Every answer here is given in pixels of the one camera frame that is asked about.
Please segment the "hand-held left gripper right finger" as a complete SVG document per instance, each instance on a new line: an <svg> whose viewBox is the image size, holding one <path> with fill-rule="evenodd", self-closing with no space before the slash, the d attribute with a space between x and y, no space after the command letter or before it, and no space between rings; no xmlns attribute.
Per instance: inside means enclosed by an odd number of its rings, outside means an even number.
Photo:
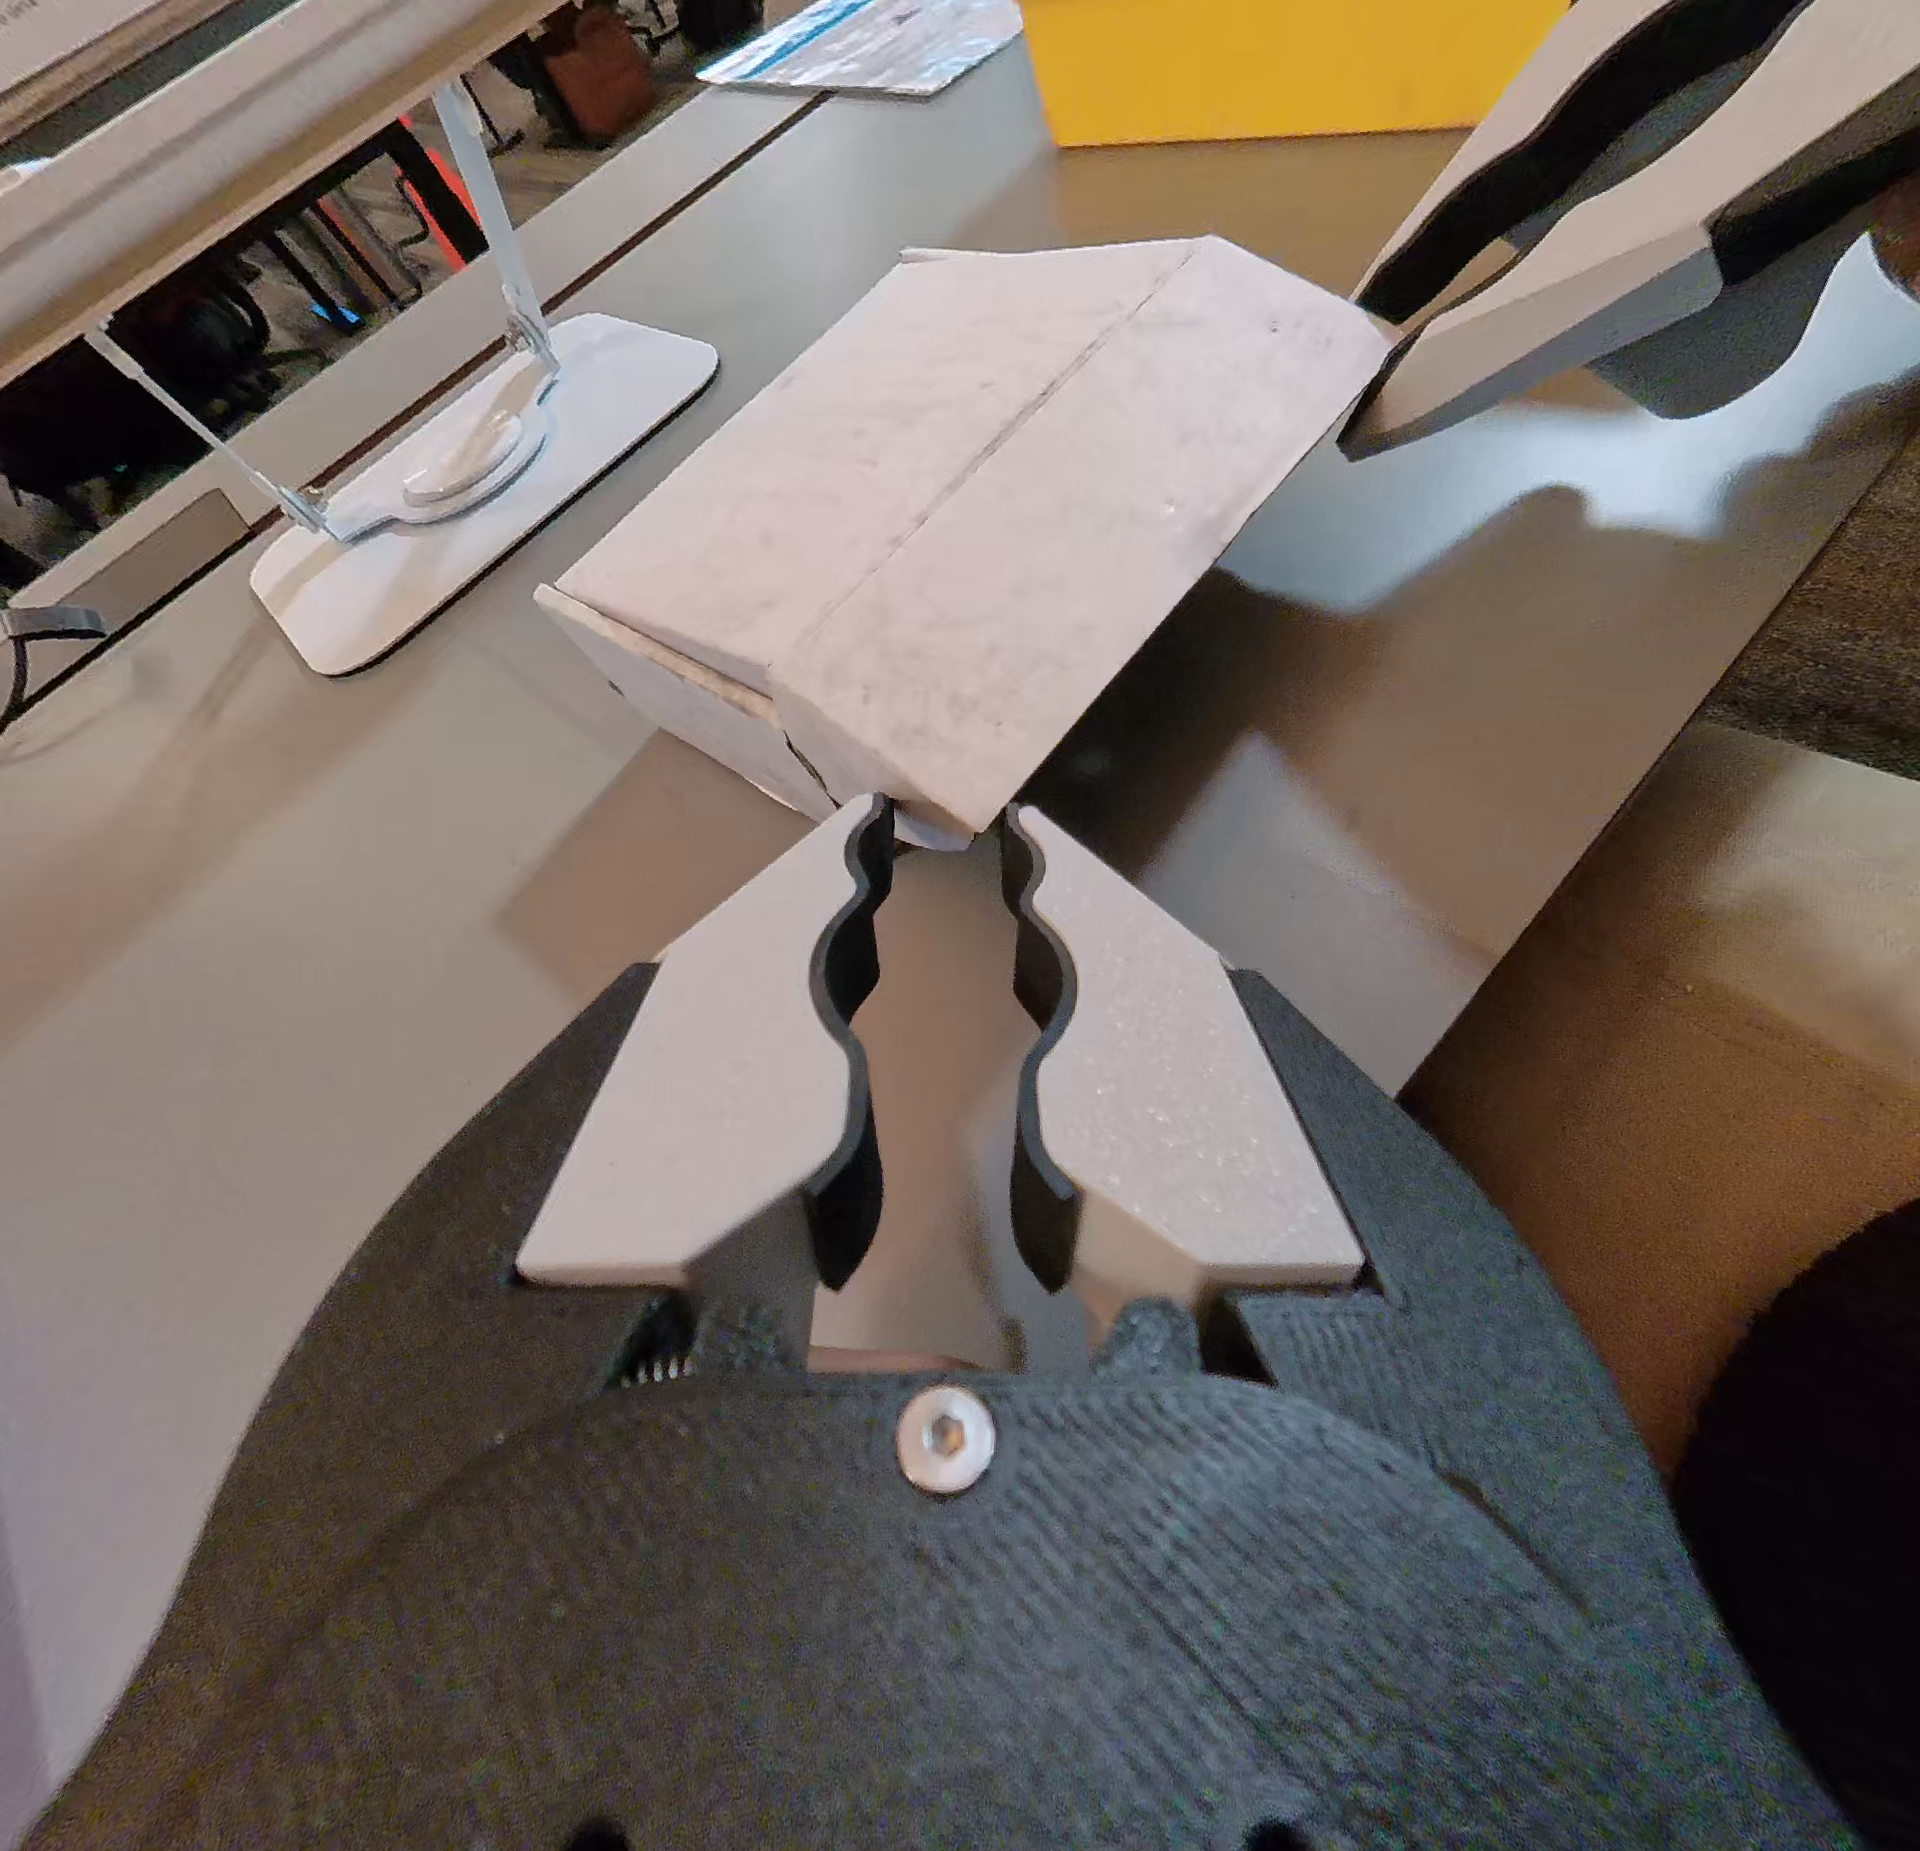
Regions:
<svg viewBox="0 0 1920 1851"><path fill-rule="evenodd" d="M1235 968L1036 807L999 815L1018 1069L1010 1216L1084 1310L1345 1292L1364 1254Z"/></svg>

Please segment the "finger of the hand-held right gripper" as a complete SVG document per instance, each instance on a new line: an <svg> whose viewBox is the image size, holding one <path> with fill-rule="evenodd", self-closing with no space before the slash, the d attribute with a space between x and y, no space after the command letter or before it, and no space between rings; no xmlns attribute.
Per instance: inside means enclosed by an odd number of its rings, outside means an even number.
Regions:
<svg viewBox="0 0 1920 1851"><path fill-rule="evenodd" d="M1760 55L1809 0L1570 0L1354 282L1406 323L1545 214L1671 95Z"/></svg>
<svg viewBox="0 0 1920 1851"><path fill-rule="evenodd" d="M1720 408L1782 364L1835 260L1905 203L1917 0L1809 0L1760 55L1657 106L1516 243L1484 247L1336 442L1381 455L1575 368L1657 418Z"/></svg>

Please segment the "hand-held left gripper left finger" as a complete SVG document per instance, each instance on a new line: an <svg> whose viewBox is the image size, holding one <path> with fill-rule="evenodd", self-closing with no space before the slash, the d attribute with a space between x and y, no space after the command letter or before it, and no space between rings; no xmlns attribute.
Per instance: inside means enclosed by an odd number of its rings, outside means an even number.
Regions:
<svg viewBox="0 0 1920 1851"><path fill-rule="evenodd" d="M865 1053L895 807L865 792L674 938L517 1275L546 1286L839 1290L883 1216Z"/></svg>

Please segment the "yellow plastic bin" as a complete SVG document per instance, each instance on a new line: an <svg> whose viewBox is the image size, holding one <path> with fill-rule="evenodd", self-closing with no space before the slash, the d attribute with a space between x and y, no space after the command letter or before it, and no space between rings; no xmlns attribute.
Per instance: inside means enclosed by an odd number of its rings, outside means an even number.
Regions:
<svg viewBox="0 0 1920 1851"><path fill-rule="evenodd" d="M1016 0L1056 145L1476 124L1570 0Z"/></svg>

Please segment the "white cardboard mailer box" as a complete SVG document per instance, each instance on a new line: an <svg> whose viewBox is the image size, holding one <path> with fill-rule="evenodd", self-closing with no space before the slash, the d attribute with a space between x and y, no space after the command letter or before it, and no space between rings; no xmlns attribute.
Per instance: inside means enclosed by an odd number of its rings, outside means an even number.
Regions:
<svg viewBox="0 0 1920 1851"><path fill-rule="evenodd" d="M1221 236L911 250L537 601L803 820L963 846L1382 357Z"/></svg>

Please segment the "grey desk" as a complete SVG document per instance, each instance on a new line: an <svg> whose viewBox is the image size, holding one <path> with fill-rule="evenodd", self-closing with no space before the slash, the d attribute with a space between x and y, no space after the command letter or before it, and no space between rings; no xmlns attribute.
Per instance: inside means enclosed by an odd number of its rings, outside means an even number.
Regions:
<svg viewBox="0 0 1920 1851"><path fill-rule="evenodd" d="M1056 153L1024 52L930 103L704 94L531 223L706 392L445 617L307 672L241 552L4 738L4 1839L414 1170L803 821L647 734L537 606L901 250L1230 236L1345 294L1446 138ZM1442 1041L1897 442L1869 250L1779 373L1575 373L1298 467L1027 794L1382 1089Z"/></svg>

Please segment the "person's legs in tan trousers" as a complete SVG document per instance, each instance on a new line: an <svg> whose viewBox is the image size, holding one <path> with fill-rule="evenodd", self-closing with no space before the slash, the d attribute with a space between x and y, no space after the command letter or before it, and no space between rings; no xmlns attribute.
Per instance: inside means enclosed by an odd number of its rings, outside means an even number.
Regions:
<svg viewBox="0 0 1920 1851"><path fill-rule="evenodd" d="M1690 729L1402 1101L1672 1475L1748 1320L1917 1197L1917 782Z"/></svg>

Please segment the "blue and white paper sheet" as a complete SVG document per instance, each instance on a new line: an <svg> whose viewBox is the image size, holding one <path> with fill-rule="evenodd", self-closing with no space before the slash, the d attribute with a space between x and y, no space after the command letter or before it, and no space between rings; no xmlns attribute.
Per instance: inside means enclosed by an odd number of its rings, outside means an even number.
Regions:
<svg viewBox="0 0 1920 1851"><path fill-rule="evenodd" d="M1018 34L1018 0L816 0L699 69L699 85L922 99Z"/></svg>

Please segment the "white document stand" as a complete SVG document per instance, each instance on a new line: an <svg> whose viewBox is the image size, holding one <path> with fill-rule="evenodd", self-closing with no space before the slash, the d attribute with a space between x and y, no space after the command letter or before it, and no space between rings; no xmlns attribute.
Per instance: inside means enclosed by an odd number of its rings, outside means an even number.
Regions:
<svg viewBox="0 0 1920 1851"><path fill-rule="evenodd" d="M715 348L584 313L548 323L460 69L562 0L176 2L4 91L4 384L83 340L105 408L160 412L282 516L251 594L299 659L383 659L674 419ZM434 94L501 290L508 352L320 494L277 482L109 317Z"/></svg>

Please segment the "person's black sweater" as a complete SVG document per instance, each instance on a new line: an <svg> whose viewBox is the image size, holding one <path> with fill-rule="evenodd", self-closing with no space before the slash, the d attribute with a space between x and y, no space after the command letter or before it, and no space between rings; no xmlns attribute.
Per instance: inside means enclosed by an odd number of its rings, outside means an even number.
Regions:
<svg viewBox="0 0 1920 1851"><path fill-rule="evenodd" d="M1872 1848L1917 1848L1917 1204L1753 1315L1672 1514L1724 1626Z"/></svg>

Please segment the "brown bag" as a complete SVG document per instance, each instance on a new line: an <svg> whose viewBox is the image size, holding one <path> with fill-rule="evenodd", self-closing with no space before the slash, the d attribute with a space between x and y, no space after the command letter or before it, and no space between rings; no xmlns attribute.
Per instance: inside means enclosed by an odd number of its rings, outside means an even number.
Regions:
<svg viewBox="0 0 1920 1851"><path fill-rule="evenodd" d="M647 52L608 2L558 7L537 49L564 119L592 145L613 142L658 108Z"/></svg>

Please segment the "orange traffic cone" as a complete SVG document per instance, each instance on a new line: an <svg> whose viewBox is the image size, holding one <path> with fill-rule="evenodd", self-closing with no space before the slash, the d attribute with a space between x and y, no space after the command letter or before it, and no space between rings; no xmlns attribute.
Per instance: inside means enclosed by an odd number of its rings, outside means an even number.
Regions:
<svg viewBox="0 0 1920 1851"><path fill-rule="evenodd" d="M394 166L394 191L414 208L430 247L445 262L449 274L468 268L471 256L471 213L454 183L445 182L442 160L417 138L408 114L393 121L393 141L385 153Z"/></svg>

